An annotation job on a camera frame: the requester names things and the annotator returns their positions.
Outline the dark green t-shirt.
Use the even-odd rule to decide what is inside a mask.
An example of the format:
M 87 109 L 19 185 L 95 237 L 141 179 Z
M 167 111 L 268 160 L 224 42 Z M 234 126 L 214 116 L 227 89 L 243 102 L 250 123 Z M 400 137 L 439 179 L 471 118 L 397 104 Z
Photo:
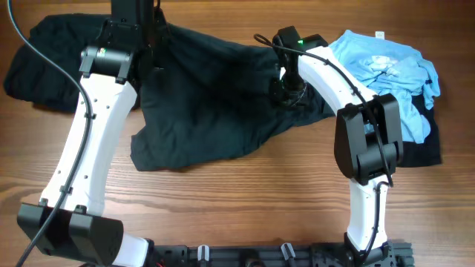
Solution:
M 170 24 L 142 83 L 145 126 L 131 138 L 138 171 L 234 159 L 271 137 L 333 115 L 314 88 L 283 106 L 271 93 L 278 57 L 269 47 L 228 42 Z

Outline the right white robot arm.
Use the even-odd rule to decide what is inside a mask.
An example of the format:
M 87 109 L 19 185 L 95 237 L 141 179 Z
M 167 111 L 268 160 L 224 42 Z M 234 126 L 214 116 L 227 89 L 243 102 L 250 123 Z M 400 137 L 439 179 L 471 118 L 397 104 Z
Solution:
M 302 38 L 289 26 L 272 40 L 256 40 L 277 54 L 281 76 L 272 93 L 279 104 L 296 106 L 314 90 L 336 115 L 335 161 L 350 181 L 350 224 L 342 263 L 369 266 L 386 260 L 390 244 L 384 230 L 385 202 L 403 154 L 399 103 L 354 78 L 318 34 Z

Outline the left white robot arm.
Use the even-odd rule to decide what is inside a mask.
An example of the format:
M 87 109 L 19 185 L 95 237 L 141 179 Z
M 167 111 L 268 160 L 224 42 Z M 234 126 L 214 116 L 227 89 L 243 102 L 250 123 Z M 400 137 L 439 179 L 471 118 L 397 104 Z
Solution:
M 79 100 L 59 163 L 37 204 L 21 205 L 17 223 L 30 248 L 84 266 L 149 266 L 152 241 L 104 217 L 108 171 L 136 86 L 153 70 L 160 3 L 113 1 L 111 17 L 81 53 Z

